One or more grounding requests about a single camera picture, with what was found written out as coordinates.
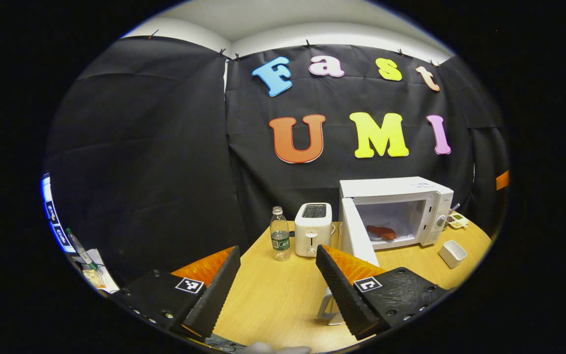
table surface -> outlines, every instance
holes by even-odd
[[[290,231],[294,222],[289,221]],[[339,230],[332,245],[340,244]],[[455,240],[467,257],[450,269],[438,255],[442,244]],[[268,343],[275,350],[308,346],[312,353],[338,350],[359,343],[346,324],[327,325],[316,318],[327,287],[316,266],[316,258],[294,253],[295,237],[290,237],[289,260],[274,260],[269,229],[244,253],[233,286],[218,317],[214,334],[243,345]],[[490,245],[489,237],[473,222],[465,229],[447,227],[438,242],[376,251],[379,265],[386,271],[406,267],[443,289],[460,285],[478,265]]]

black fabric backdrop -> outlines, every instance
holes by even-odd
[[[182,40],[121,39],[61,103],[45,163],[58,215],[120,285],[249,246],[229,167],[225,60]]]
[[[267,85],[252,71],[279,56],[290,60],[286,66],[292,87],[270,97]],[[308,67],[314,56],[339,59],[346,74],[311,74]],[[382,78],[377,58],[395,61],[402,79]],[[439,92],[416,72],[421,65],[433,74]],[[458,58],[434,67],[424,60],[355,45],[273,49],[230,61],[225,94],[231,163],[249,242],[268,226],[273,206],[282,206],[288,220],[307,202],[328,202],[338,215],[341,179],[424,177],[454,190],[453,204],[460,203],[459,211],[484,231],[491,235],[499,227],[501,194],[507,188],[497,192],[495,178],[509,166],[501,114]],[[354,112],[368,113],[379,126],[385,114],[400,114],[409,155],[376,152],[371,158],[355,157],[357,129],[349,119]],[[281,161],[274,152],[269,121],[294,117],[294,147],[304,150],[310,142],[302,118],[311,114],[326,117],[321,156],[310,163]],[[451,154],[434,152],[436,141],[427,115],[444,118]]]

microwave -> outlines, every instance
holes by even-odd
[[[422,177],[340,181],[341,250],[377,264],[376,250],[437,242],[453,190]]]

foam letter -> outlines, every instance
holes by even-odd
[[[355,150],[355,157],[366,158],[375,155],[375,152],[370,148],[369,142],[372,142],[377,153],[383,156],[388,145],[388,140],[390,141],[388,155],[409,155],[409,150],[405,147],[405,141],[403,140],[403,131],[400,126],[403,118],[401,118],[400,115],[386,114],[381,128],[379,128],[372,117],[365,112],[351,114],[349,118],[354,121],[357,126],[359,148]]]
[[[275,118],[268,124],[274,130],[274,152],[279,159],[290,164],[308,163],[319,158],[323,151],[322,123],[323,115],[312,114],[303,117],[310,126],[310,147],[307,150],[296,150],[292,137],[292,127],[296,119],[291,117]]]
[[[425,83],[427,84],[427,86],[429,86],[430,89],[432,90],[440,90],[440,87],[438,85],[436,85],[433,80],[431,78],[433,78],[434,76],[431,74],[431,72],[427,71],[427,69],[425,69],[424,67],[420,66],[416,68],[416,71],[420,72],[420,74],[423,76],[423,80],[425,80]]]
[[[291,81],[285,81],[281,79],[281,76],[289,78],[292,73],[284,65],[289,63],[289,59],[285,57],[278,57],[271,62],[266,63],[258,68],[256,68],[252,74],[257,75],[266,85],[270,88],[268,94],[270,97],[274,97],[277,94],[283,92],[286,89],[292,87]]]
[[[397,64],[390,59],[378,58],[375,64],[379,67],[379,74],[386,80],[399,81],[403,75],[397,70]]]
[[[310,65],[310,72],[314,75],[331,75],[334,78],[344,76],[344,71],[340,67],[340,61],[330,56],[316,56],[311,59],[314,62]]]
[[[434,128],[434,135],[436,135],[436,154],[447,155],[451,153],[451,147],[447,144],[447,136],[445,135],[445,128],[442,126],[443,119],[439,115],[428,115],[427,120]]]

toaster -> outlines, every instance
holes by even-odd
[[[331,235],[335,230],[331,221],[331,204],[303,204],[294,219],[296,254],[303,257],[315,257],[319,244],[331,246]]]

